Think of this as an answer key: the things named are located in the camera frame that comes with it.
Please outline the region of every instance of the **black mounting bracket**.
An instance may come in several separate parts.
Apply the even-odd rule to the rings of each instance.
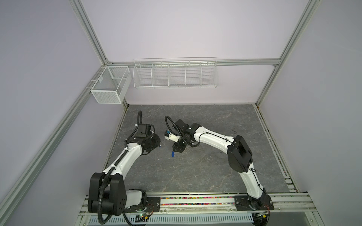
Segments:
[[[263,192],[259,199],[248,195],[234,196],[236,210],[274,210],[273,202],[269,195]]]
[[[160,206],[161,206],[161,198],[160,197],[147,197],[147,202],[146,202],[146,207],[147,209],[143,210],[142,212],[152,212],[152,208],[153,208],[153,212],[159,212],[160,211]],[[140,210],[139,209],[135,209],[132,208],[132,206],[130,208],[125,209],[126,213],[139,213]]]

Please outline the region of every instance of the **white wire basket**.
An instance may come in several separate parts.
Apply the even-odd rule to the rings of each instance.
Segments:
[[[132,77],[127,66],[106,66],[90,90],[98,103],[122,103]]]
[[[216,60],[139,62],[133,70],[134,86],[147,88],[206,88],[218,86]]]

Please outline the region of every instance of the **white wall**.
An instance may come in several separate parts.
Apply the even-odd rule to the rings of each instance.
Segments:
[[[122,105],[98,104],[91,96],[7,226],[73,226],[122,113]]]
[[[219,85],[216,88],[136,89],[132,81],[126,99],[129,104],[135,105],[255,103],[273,71],[273,66],[221,66],[218,70]]]
[[[279,58],[308,0],[83,0],[108,59]]]
[[[100,61],[66,0],[1,1],[0,30],[1,201]]]
[[[322,1],[261,105],[326,226],[361,225],[361,12],[361,1]]]

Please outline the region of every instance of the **floor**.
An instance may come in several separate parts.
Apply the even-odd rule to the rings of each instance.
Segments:
[[[182,119],[189,125],[195,122],[223,135],[244,137],[266,191],[289,192],[253,105],[130,105],[108,165],[123,150],[123,141],[134,130],[139,110],[142,110],[142,122],[155,126],[162,143],[135,161],[125,178],[126,189],[246,193],[240,175],[229,167],[227,155],[214,147],[187,146],[183,153],[172,157],[173,142],[164,138],[167,130],[164,118],[168,115],[173,121]]]

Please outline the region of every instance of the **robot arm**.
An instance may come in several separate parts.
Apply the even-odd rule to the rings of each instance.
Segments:
[[[90,179],[88,211],[98,213],[100,224],[105,224],[112,215],[119,216],[130,206],[136,210],[146,207],[146,193],[135,189],[126,191],[123,182],[136,159],[161,144],[155,129],[151,131],[153,125],[142,124],[141,117],[139,111],[136,129],[125,140],[125,148],[117,159],[102,173],[94,173]],[[102,214],[108,214],[108,217],[103,219]]]
[[[177,134],[171,132],[167,120],[173,124]],[[252,159],[252,152],[243,137],[225,136],[193,123],[191,126],[179,119],[174,123],[168,116],[165,117],[168,130],[165,138],[174,141],[173,151],[183,152],[187,145],[198,146],[200,143],[211,145],[227,154],[230,167],[237,171],[247,188],[248,200],[244,207],[251,210],[271,210],[273,205],[270,196],[260,184]]]

